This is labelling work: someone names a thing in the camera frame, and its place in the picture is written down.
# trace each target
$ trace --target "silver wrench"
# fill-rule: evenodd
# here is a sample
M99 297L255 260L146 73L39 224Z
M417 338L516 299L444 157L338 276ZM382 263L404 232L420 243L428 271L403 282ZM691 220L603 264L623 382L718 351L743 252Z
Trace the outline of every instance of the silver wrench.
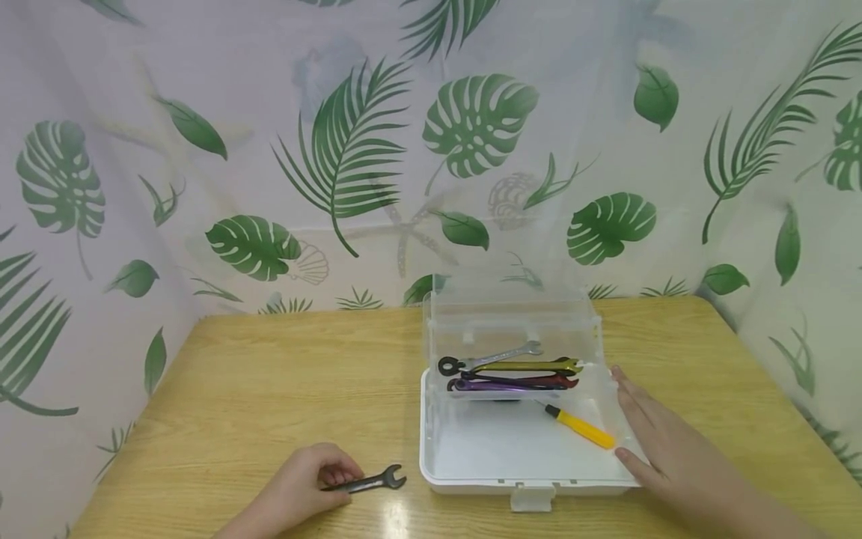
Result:
M437 370L439 370L440 374L442 374L443 376L454 376L455 374L460 373L462 369L466 371L472 371L473 369L481 367L482 365L496 363L498 361L507 360L510 357L516 357L518 355L525 354L541 355L541 342L527 341L527 343L520 348L513 348L511 350L507 350L506 352L486 355L485 357L480 358L470 358L463 361L459 360L458 358L453 358L451 355L448 355L437 362Z
M399 489L404 486L404 483L407 482L406 477L402 477L401 479L395 479L395 472L400 469L400 464L393 464L392 466L386 468L380 475L374 475L371 477L366 477L364 479L359 479L357 481L351 481L350 483L345 483L344 485L328 486L323 490L344 491L348 494L353 494L354 492L370 491L372 488L380 488L381 486L386 486L393 490Z

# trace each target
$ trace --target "black wrench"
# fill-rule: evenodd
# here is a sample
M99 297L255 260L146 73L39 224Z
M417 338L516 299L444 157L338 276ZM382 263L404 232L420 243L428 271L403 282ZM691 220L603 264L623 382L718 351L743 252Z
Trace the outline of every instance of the black wrench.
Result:
M372 488L380 488L381 486L386 486L395 490L401 488L402 486L404 486L404 483L407 482L406 477L402 477L401 479L395 479L395 472L400 469L400 464L393 464L392 466L386 468L384 472L380 475L374 475L372 477L366 477L364 479L351 481L350 483L345 483L344 485L328 486L323 490L327 492L344 491L348 494L370 491Z

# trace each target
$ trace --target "toolbox latch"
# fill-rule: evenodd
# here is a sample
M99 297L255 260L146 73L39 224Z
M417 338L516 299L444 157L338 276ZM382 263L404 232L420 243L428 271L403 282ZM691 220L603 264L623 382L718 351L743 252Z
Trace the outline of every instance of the toolbox latch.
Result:
M510 504L514 513L548 513L551 500L557 496L553 486L527 486L516 483Z

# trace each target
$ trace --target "curtain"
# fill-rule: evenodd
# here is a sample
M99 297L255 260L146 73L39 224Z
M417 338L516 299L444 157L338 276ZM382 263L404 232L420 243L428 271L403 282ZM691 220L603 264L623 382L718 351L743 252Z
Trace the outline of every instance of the curtain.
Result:
M65 534L199 317L412 305L480 266L704 298L862 482L853 0L0 15L0 347L49 305L45 347L0 355L0 535Z

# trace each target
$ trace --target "green leaf print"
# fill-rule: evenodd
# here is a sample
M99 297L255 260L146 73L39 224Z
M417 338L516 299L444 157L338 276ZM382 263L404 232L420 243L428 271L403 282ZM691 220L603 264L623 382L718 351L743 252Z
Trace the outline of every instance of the green leaf print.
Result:
M352 298L336 298L338 310L374 310L383 307L383 301L374 299L374 294L371 294L368 289L365 289L360 296L356 292L356 288L350 287L353 290Z
M147 262L132 260L120 269L105 291L122 290L132 298L143 298L158 278L159 274Z
M404 0L401 7L415 1ZM410 31L410 34L401 38L401 41L418 38L418 41L402 56L413 60L425 54L430 48L431 54L428 56L430 62L443 44L446 34L449 34L449 44L444 53L444 57L447 57L458 35L461 36L458 48L461 48L464 46L464 41L494 9L497 2L498 0L439 0L425 15L401 28Z
M153 200L153 222L156 223L156 228L165 224L165 222L171 218L171 216L177 211L177 204L179 203L179 196L185 192L185 182L183 183L183 188L177 192L173 185L171 185L171 196L162 200L161 195L155 188L147 181L146 178L138 174L138 178L141 179L141 182L144 184L144 187L147 188L147 192L150 194L150 198Z
M98 11L103 16L108 17L112 21L128 22L135 26L143 26L143 22L132 15L125 4L125 0L81 0L82 3L90 6Z
M477 218L458 211L430 211L429 213L440 218L443 235L452 243L488 250L490 242L488 229Z
M305 299L293 298L288 300L287 305L285 305L284 300L281 298L281 292L273 292L264 308L258 309L258 314L281 315L289 312L305 312L311 309L311 304L313 303L314 301L306 303Z
M431 289L434 287L435 275L435 273L431 273L417 279L415 283L413 283L413 285L408 288L407 291L404 293L404 305L411 306L422 303L422 300L425 299L425 296L427 296L428 293L431 292ZM439 291L440 287L442 287L446 283L447 277L444 275L436 275L436 277L437 282L440 283L437 288L437 291Z
M684 296L689 293L689 289L685 287L685 279L679 280L678 282L673 282L673 276L671 276L667 283L665 283L665 287L661 290L657 288L650 288L645 286L640 295L644 298L661 298L661 297L673 297L673 296Z
M75 228L84 276L81 236L96 238L105 221L105 197L96 169L84 148L84 131L75 122L39 122L25 139L16 169L24 201L36 224L62 234Z
M0 242L12 233L8 229L0 234ZM47 281L32 291L21 293L39 272L32 267L36 254L25 254L0 259L0 404L9 402L23 411L37 416L73 416L78 407L60 410L42 408L22 399L24 393L45 364L48 354L57 341L72 308L65 300L42 297L51 284Z
M648 122L667 129L679 105L679 89L661 67L638 66L640 82L634 92L634 111Z
M816 116L807 106L810 99L834 97L821 87L822 83L848 80L848 77L834 74L834 70L844 64L862 61L860 26L862 22L857 22L836 35L833 35L833 28L787 90L773 99L779 86L754 111L733 144L732 153L728 148L730 113L725 116L714 147L715 133L721 120L715 123L703 154L703 172L718 199L703 222L703 244L709 241L709 225L719 204L739 195L753 179L771 172L781 157L780 148L796 145L791 135L802 133L803 128L816 123Z
M545 284L542 282L539 275L537 275L536 272L534 272L530 268L524 266L524 263L521 260L520 256L518 256L515 253L512 253L511 251L509 251L509 254L511 254L512 256L514 256L515 258L518 259L518 261L512 263L511 266L517 267L520 270L520 273L517 273L515 275L507 275L506 277L503 277L502 279L500 279L500 282L501 283L506 283L506 282L511 282L511 281L521 282L521 283L524 283L525 285L527 285L530 288L533 288L535 290L544 291L545 290Z
M725 296L742 286L750 286L748 278L733 264L712 266L703 276L703 283L719 296Z
M793 369L793 375L796 377L796 384L811 397L814 397L814 355L811 353L811 348L808 344L808 318L803 315L803 332L801 334L794 328L790 328L790 331L799 343L799 348L796 349L795 353L792 353L778 339L769 337L769 340L772 341L775 348L778 348L778 351L781 352L781 355L787 360L790 368Z
M862 452L851 451L850 442L841 442L842 434L838 430L832 430L820 423L814 415L802 406L797 406L797 410L805 418L805 421L814 429L814 432L823 440L823 443L830 451L838 458L838 462L850 473L853 479L862 486L862 461L857 463L857 459L862 457Z
M394 156L404 153L405 149L382 137L406 127L406 124L385 120L407 107L393 109L383 105L408 91L405 85L410 81L398 78L408 67L398 63L384 68L381 61L370 74L367 64L359 73L351 71L317 111L311 130L310 154L306 150L300 117L299 149L304 167L296 163L280 136L278 142L284 157L272 148L287 179L306 200L331 216L335 235L354 257L359 254L347 243L338 220L360 216L398 201L396 186L381 184L378 180L399 174L381 166L400 163Z
M222 260L258 281L274 281L288 272L285 260L301 254L299 240L277 223L263 217L222 219L206 233L209 246Z
M775 243L775 268L781 276L781 286L790 282L790 278L799 267L799 256L802 252L802 240L799 237L799 218L793 206L787 205L787 215L778 231L778 241Z
M221 155L224 160L228 160L228 149L224 145L222 136L211 123L207 122L206 118L177 99L156 97L155 100L161 103L171 115L174 127L184 139L206 152Z
M539 92L498 73L459 78L444 84L428 109L426 146L446 159L428 181L425 196L443 164L457 178L478 176L505 162L515 150Z
M159 333L153 337L150 347L147 349L147 358L144 360L144 389L147 390L147 395L150 397L156 391L156 386L159 384L161 375L165 371L165 364L167 362L165 338L162 337L163 329L159 328Z
M200 277L190 277L190 280L196 281L198 283L203 284L207 287L206 290L195 290L191 295L192 296L215 296L221 299L227 299L228 301L235 301L237 303L242 303L242 300L237 298L234 294L228 292L223 288L219 288L216 285L213 285L208 280L201 279Z
M587 296L590 299L605 299L610 298L610 295L616 290L616 285L593 285Z
M318 8L330 8L332 6L343 6L353 0L299 0L302 3L317 6Z
M72 536L72 528L69 527L69 524L66 525L66 531L63 532L62 536L54 536L53 539L69 539Z
M110 454L110 458L108 458L108 461L105 462L104 466L102 466L102 469L99 470L99 473L96 474L96 478L93 480L93 483L97 483L102 480L102 477L104 477L104 473L108 471L108 468L114 462L116 456L120 454L120 449L122 449L122 446L126 445L128 435L132 434L133 428L134 421L129 423L125 429L123 427L120 427L119 429L114 429L112 427L110 430L110 447L96 445L97 448L101 449L107 454Z
M529 196L527 202L524 203L524 210L532 208L536 204L541 204L548 200L549 198L556 197L561 192L565 191L565 189L572 183L572 181L579 175L587 171L593 163L596 162L598 158L596 157L589 165L585 166L582 170L578 170L578 163L575 163L575 171L572 172L572 175L569 176L568 179L561 179L560 181L554 180L554 176L557 174L557 165L554 162L553 154L548 156L547 160L547 174L545 175L545 181L542 182L542 185L539 189L535 190L532 195Z
M622 254L624 241L641 241L653 231L655 206L640 195L618 192L598 198L572 216L566 245L584 266Z
M835 148L823 175L839 191L862 191L862 91L835 117Z

